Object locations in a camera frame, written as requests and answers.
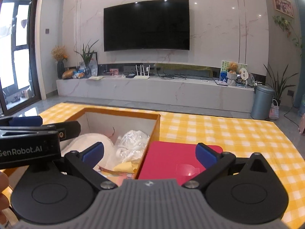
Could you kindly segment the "cream fabric slipper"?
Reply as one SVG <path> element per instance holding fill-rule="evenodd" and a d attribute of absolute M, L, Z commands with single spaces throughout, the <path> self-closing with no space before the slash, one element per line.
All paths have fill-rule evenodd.
<path fill-rule="evenodd" d="M 107 166 L 108 160 L 115 154 L 115 148 L 113 142 L 107 136 L 99 133 L 86 133 L 74 138 L 65 148 L 62 148 L 62 157 L 71 150 L 77 150 L 78 152 L 84 151 L 94 143 L 101 142 L 104 146 L 104 156 L 94 167 L 97 170 L 98 167 L 109 169 Z"/>

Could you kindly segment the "white plastic bag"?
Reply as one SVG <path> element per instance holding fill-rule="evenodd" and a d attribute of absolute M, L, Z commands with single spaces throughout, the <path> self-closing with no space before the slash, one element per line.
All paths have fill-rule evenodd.
<path fill-rule="evenodd" d="M 150 137 L 138 130 L 130 130 L 119 136 L 115 143 L 116 158 L 121 162 L 139 162 L 148 145 Z"/>

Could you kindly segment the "red mat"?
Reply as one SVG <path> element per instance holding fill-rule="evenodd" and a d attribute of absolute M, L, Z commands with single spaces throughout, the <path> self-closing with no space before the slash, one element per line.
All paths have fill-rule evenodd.
<path fill-rule="evenodd" d="M 195 144 L 154 141 L 148 147 L 137 179 L 175 179 L 179 185 L 206 170 L 197 160 Z"/>

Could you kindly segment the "yellow checkered tablecloth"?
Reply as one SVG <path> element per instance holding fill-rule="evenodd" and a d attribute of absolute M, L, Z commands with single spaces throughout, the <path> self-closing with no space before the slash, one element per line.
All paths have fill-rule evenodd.
<path fill-rule="evenodd" d="M 173 179 L 124 179 L 94 191 L 57 170 L 28 170 L 11 193 L 17 213 L 45 212 L 16 228 L 300 228 L 304 224 L 304 159 L 272 122 L 181 113 L 160 115 L 161 142 L 220 146 L 235 163 L 207 188 Z"/>

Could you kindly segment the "glass balcony door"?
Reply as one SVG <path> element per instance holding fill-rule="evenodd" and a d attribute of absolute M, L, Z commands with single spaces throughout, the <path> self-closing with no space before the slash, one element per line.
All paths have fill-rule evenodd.
<path fill-rule="evenodd" d="M 1 0 L 1 115 L 41 99 L 35 55 L 38 0 Z"/>

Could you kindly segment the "white marble tv console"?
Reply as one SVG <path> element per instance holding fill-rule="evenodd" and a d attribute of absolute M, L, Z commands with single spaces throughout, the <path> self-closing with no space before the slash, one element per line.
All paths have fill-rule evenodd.
<path fill-rule="evenodd" d="M 234 112 L 251 112 L 252 88 L 220 86 L 208 80 L 104 77 L 57 80 L 59 96 L 158 103 Z"/>

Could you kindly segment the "pink woven handbag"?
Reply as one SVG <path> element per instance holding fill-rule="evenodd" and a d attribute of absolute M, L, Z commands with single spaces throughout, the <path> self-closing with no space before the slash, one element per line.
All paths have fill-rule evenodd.
<path fill-rule="evenodd" d="M 272 100 L 271 108 L 269 111 L 269 119 L 270 120 L 278 120 L 279 119 L 279 105 L 276 99 Z"/>

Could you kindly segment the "dried yellow flowers vase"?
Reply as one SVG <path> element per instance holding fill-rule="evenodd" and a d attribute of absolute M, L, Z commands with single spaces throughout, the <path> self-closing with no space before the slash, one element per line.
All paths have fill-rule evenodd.
<path fill-rule="evenodd" d="M 51 51 L 51 55 L 56 61 L 57 76 L 59 79 L 61 79 L 63 73 L 65 72 L 64 61 L 68 60 L 66 47 L 65 46 L 55 46 Z"/>

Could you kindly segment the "green leafy floor plant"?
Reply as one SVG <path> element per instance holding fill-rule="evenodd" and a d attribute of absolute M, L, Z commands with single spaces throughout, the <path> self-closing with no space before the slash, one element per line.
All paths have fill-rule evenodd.
<path fill-rule="evenodd" d="M 268 77 L 271 78 L 271 87 L 274 90 L 274 99 L 278 102 L 278 105 L 281 104 L 281 98 L 284 93 L 284 91 L 288 88 L 295 87 L 295 84 L 288 84 L 287 82 L 292 78 L 295 77 L 298 73 L 291 74 L 290 76 L 287 76 L 287 70 L 289 68 L 289 64 L 286 65 L 282 75 L 279 75 L 279 72 L 275 74 L 272 67 L 267 67 L 264 65 L 264 68 L 267 71 Z"/>

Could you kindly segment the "white wifi router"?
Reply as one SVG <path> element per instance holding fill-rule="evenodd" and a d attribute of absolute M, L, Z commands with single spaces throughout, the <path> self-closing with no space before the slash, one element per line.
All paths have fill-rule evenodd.
<path fill-rule="evenodd" d="M 143 64 L 136 65 L 136 75 L 134 76 L 134 79 L 148 80 L 149 72 L 150 72 L 150 67 L 148 67 L 147 70 L 145 70 Z"/>

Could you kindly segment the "blue water jug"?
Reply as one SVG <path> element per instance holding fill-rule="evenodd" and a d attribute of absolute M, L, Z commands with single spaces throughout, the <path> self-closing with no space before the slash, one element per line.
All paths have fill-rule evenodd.
<path fill-rule="evenodd" d="M 305 97 L 302 98 L 301 103 L 300 103 L 300 107 L 298 110 L 298 115 L 300 117 L 302 117 L 305 113 Z"/>

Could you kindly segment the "green plant in glass vase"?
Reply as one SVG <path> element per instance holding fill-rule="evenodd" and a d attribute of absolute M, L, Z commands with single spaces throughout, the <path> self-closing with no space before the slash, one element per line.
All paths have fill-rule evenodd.
<path fill-rule="evenodd" d="M 85 69 L 84 69 L 84 74 L 88 74 L 88 70 L 89 70 L 89 63 L 92 59 L 92 56 L 94 54 L 94 50 L 92 49 L 92 47 L 98 42 L 99 40 L 96 40 L 94 43 L 89 44 L 89 42 L 85 45 L 83 44 L 81 51 L 76 51 L 76 54 L 80 55 L 84 65 L 85 65 Z"/>

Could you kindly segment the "trailing ivy plant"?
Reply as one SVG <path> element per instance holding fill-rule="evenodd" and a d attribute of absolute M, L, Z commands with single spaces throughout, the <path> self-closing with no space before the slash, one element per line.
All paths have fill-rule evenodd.
<path fill-rule="evenodd" d="M 283 32 L 286 33 L 287 39 L 292 40 L 293 45 L 298 49 L 300 53 L 300 57 L 302 57 L 302 50 L 304 48 L 304 43 L 302 36 L 298 35 L 296 30 L 294 29 L 292 23 L 292 19 L 286 19 L 281 15 L 274 15 L 272 17 L 275 25 L 279 26 Z"/>

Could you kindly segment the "black wall television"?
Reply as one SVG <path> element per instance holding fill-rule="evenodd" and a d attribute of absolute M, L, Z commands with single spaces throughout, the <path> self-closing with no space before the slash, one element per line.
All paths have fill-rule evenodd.
<path fill-rule="evenodd" d="M 103 10 L 104 51 L 190 50 L 189 0 L 127 3 Z"/>

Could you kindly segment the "framed wall picture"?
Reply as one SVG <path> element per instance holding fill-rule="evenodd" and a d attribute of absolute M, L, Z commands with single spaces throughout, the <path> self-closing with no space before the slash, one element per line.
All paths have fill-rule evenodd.
<path fill-rule="evenodd" d="M 294 18 L 292 3 L 288 0 L 273 0 L 276 11 L 281 12 L 291 18 Z"/>

